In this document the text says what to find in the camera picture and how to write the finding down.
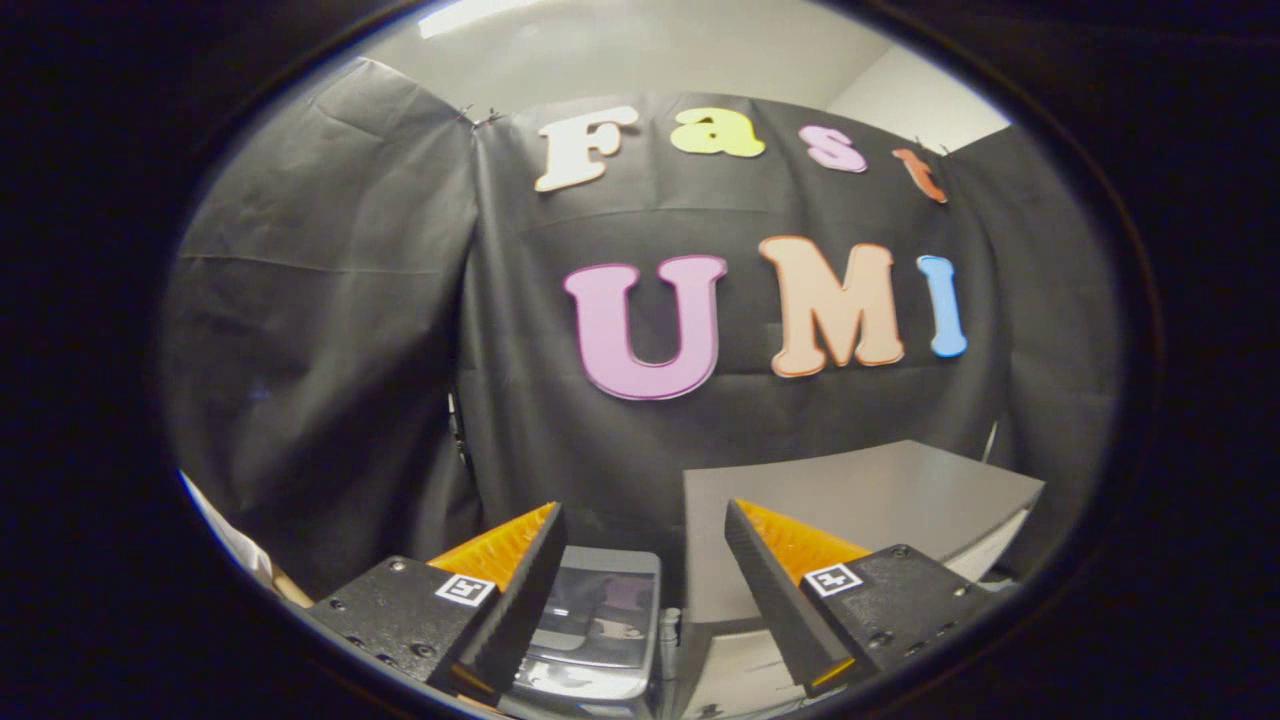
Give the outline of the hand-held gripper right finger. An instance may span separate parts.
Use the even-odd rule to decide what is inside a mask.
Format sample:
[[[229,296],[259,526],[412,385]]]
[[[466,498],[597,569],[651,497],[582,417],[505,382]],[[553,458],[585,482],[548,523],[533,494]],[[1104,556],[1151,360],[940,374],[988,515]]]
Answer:
[[[864,550],[744,498],[726,505],[724,542],[809,697],[914,664],[995,602],[993,591],[910,544]]]

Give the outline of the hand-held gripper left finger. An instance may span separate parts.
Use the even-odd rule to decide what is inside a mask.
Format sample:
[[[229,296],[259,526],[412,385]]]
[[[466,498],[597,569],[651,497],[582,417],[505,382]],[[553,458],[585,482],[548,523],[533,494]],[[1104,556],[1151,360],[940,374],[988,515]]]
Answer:
[[[566,547],[563,506],[544,503],[430,561],[387,557],[307,612],[421,685],[492,703],[515,683]]]

